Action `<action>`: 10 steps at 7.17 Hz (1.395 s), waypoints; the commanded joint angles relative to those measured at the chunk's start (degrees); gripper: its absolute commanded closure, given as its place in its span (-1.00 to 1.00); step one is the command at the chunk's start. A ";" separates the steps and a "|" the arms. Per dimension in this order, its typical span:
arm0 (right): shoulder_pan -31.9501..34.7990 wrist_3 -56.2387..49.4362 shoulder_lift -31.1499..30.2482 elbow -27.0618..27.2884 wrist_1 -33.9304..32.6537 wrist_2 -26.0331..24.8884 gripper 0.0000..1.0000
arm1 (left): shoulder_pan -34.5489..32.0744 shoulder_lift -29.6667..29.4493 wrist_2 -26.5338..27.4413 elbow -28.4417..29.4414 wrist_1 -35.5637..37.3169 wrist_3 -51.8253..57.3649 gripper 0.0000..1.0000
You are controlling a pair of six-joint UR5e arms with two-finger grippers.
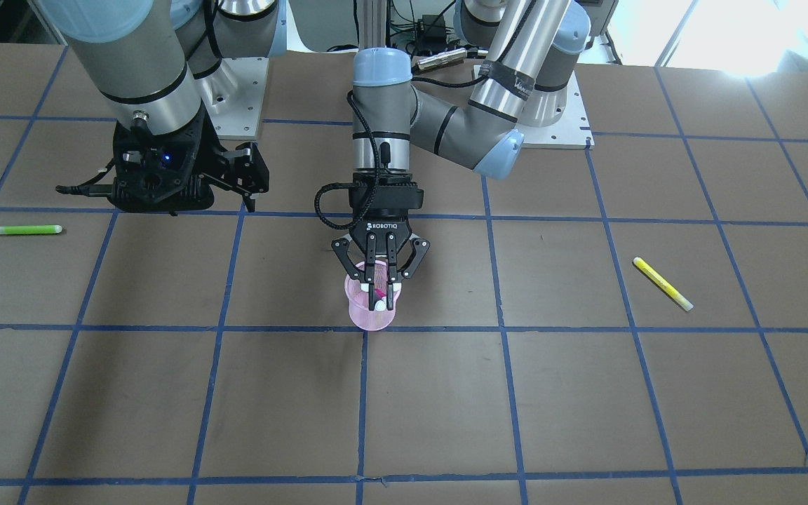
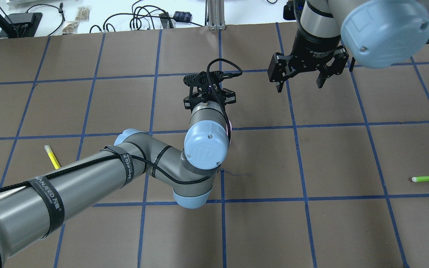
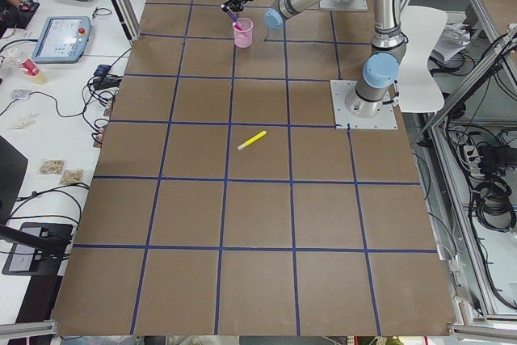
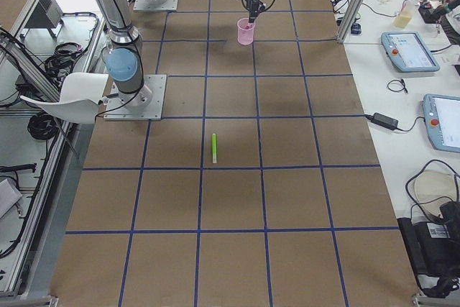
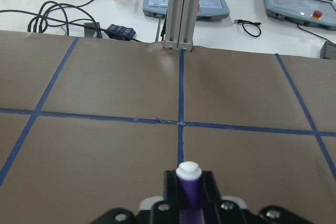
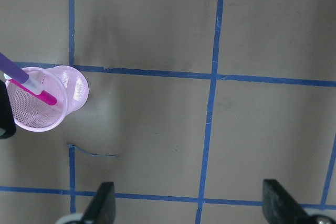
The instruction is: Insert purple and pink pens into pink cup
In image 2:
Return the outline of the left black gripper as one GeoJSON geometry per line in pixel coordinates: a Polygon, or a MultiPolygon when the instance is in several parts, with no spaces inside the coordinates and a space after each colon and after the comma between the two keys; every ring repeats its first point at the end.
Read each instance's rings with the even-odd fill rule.
{"type": "Polygon", "coordinates": [[[209,92],[205,94],[201,88],[197,87],[196,90],[190,88],[190,93],[183,99],[184,108],[189,110],[194,110],[196,105],[201,102],[218,102],[216,99],[218,97],[219,101],[223,105],[231,105],[236,103],[236,93],[233,90],[229,90],[228,88],[221,87],[215,92],[209,92]]]}

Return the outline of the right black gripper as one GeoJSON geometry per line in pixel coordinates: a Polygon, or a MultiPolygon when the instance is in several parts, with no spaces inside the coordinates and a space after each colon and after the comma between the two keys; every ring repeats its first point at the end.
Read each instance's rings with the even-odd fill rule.
{"type": "Polygon", "coordinates": [[[349,59],[347,49],[339,45],[340,35],[322,38],[297,30],[291,53],[273,54],[267,74],[271,83],[276,83],[276,90],[281,93],[285,82],[297,74],[319,71],[317,88],[323,88],[328,78],[340,75],[349,59]]]}

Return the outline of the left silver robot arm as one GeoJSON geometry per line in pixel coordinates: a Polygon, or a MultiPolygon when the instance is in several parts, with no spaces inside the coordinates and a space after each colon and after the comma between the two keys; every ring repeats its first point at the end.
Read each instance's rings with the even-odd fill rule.
{"type": "Polygon", "coordinates": [[[204,205],[228,154],[231,127],[225,106],[235,102],[232,90],[198,86],[184,99],[192,116],[182,150],[148,133],[126,129],[114,145],[92,156],[0,188],[0,268],[144,174],[170,185],[178,205],[190,209],[204,205]]]}

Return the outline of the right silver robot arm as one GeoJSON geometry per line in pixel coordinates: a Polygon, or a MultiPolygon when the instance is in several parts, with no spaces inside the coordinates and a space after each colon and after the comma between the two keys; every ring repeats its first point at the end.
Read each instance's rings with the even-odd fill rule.
{"type": "Polygon", "coordinates": [[[278,92],[312,71],[322,88],[350,56],[363,67],[386,68],[429,44],[429,0],[289,0],[283,16],[298,26],[291,53],[274,53],[267,71],[278,92]]]}

